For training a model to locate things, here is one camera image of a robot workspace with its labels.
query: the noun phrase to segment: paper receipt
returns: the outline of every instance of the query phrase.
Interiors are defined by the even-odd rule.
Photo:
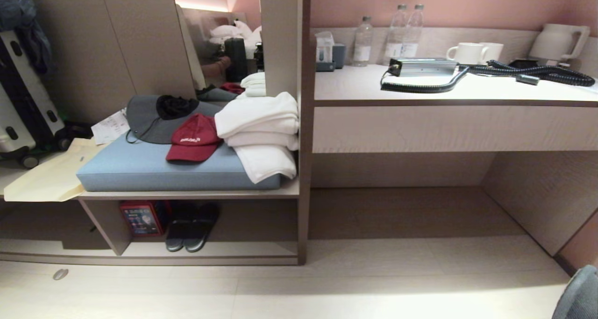
[[[126,109],[122,109],[98,124],[92,126],[96,145],[114,142],[121,134],[129,130]]]

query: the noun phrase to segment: beige envelope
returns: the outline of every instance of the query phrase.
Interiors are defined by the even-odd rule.
[[[77,171],[105,146],[96,145],[94,139],[75,138],[68,151],[28,170],[8,185],[4,189],[4,199],[62,202],[81,195],[85,190],[77,179]]]

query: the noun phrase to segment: blue cushion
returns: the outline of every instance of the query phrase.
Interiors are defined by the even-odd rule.
[[[235,150],[222,143],[207,161],[169,163],[170,145],[120,136],[83,166],[77,177],[87,191],[229,191],[280,188],[280,176],[254,184]]]

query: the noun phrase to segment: mirror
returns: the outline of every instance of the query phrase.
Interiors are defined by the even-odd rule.
[[[175,0],[194,87],[199,99],[205,89],[222,87],[238,95],[230,83],[263,71],[260,0]]]

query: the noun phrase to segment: white mug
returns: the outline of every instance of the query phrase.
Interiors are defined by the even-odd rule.
[[[488,49],[486,51],[486,54],[484,55],[484,58],[480,59],[481,65],[485,65],[486,62],[488,62],[490,60],[498,61],[498,59],[500,59],[500,53],[502,52],[502,47],[505,46],[502,43],[480,43],[480,44],[483,44],[484,47],[486,47]]]
[[[450,53],[456,50],[455,57]],[[459,46],[450,47],[447,50],[447,59],[457,61],[463,65],[476,65],[485,58],[487,47],[478,43],[459,43]]]

